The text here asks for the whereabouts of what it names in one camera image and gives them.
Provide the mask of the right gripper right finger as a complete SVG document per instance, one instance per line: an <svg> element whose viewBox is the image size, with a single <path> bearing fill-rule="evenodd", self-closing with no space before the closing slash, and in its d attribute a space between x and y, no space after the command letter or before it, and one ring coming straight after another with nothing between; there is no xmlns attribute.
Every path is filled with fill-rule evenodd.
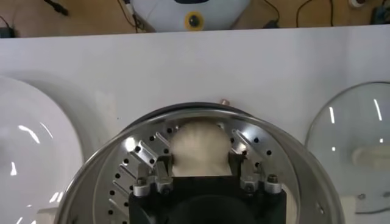
<svg viewBox="0 0 390 224"><path fill-rule="evenodd" d="M229 153L229 166L231 173L238 176L240 187L248 194L254 194L260 190L267 194L280 194L281 182L276 174L266 174L260 162L253 163L247 156L246 151L241 154Z"/></svg>

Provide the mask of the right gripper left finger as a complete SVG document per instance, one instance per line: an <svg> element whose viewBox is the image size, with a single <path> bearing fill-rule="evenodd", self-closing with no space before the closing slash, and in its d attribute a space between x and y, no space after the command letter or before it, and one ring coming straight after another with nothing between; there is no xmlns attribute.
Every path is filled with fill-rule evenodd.
<svg viewBox="0 0 390 224"><path fill-rule="evenodd" d="M140 163L136 170L133 195L145 197L152 192L162 195L169 194L173 189L172 156L163 155L153 160L152 167Z"/></svg>

